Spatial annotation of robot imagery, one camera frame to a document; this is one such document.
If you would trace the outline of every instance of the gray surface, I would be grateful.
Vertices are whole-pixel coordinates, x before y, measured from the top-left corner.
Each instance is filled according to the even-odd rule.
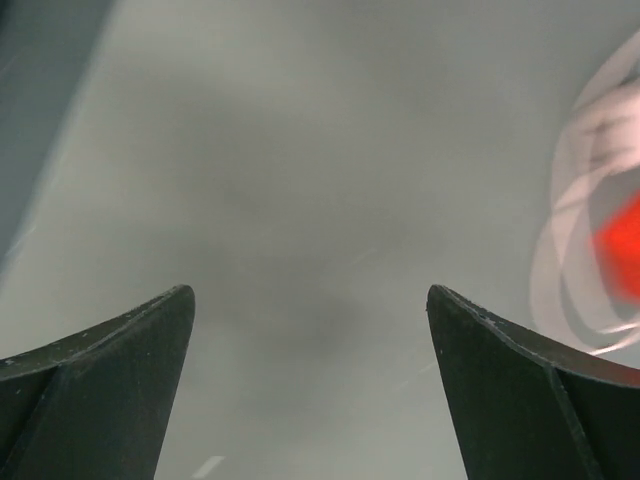
[[[0,353],[180,282],[160,462],[190,478],[462,479],[424,316],[527,323],[549,165],[631,0],[129,0],[0,297]]]
[[[111,4],[0,2],[0,267]]]

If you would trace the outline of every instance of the red object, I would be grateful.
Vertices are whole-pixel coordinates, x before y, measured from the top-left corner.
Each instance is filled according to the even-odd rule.
[[[594,244],[614,293],[640,303],[640,194],[595,235]]]

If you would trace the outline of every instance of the gray background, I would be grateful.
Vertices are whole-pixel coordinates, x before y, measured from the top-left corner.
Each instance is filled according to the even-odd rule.
[[[426,291],[530,321],[558,133],[639,26],[635,0],[120,2],[0,354],[188,283],[158,479],[464,478]]]

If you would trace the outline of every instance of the white speck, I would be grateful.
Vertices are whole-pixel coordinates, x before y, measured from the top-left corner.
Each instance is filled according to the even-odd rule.
[[[369,255],[373,255],[374,253],[376,253],[378,251],[377,248],[373,248],[371,247],[369,250],[365,250],[364,252],[362,252],[360,255],[358,255],[356,258],[354,258],[353,260],[351,260],[347,266],[348,267],[353,267],[354,265],[360,263],[362,260],[364,260],[365,258],[367,258]]]
[[[209,460],[204,462],[204,464],[198,469],[196,473],[193,474],[191,478],[206,478],[209,476],[213,469],[220,465],[220,462],[224,460],[224,457],[211,457]]]
[[[403,388],[406,388],[409,385],[409,380],[405,380],[402,383],[399,383],[398,385],[396,385],[395,387],[393,387],[393,391],[394,392],[399,392],[400,390],[402,390]]]
[[[20,50],[18,53],[16,53],[13,57],[11,57],[11,59],[5,63],[4,67],[2,67],[2,69],[0,69],[0,78],[4,77],[7,72],[11,69],[11,67],[13,66],[13,64],[15,63],[15,61],[22,56],[22,53],[24,52],[24,49]]]
[[[437,363],[437,362],[431,362],[429,365],[426,365],[426,366],[422,367],[422,368],[420,369],[420,372],[419,372],[419,373],[425,373],[425,372],[428,372],[428,371],[429,371],[429,370],[431,370],[433,367],[435,367],[436,363]]]

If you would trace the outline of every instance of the foggy background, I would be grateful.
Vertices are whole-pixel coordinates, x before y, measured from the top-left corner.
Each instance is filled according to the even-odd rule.
[[[528,324],[550,162],[636,1],[124,0],[0,290],[9,356],[178,283],[157,478],[463,479],[424,313]]]

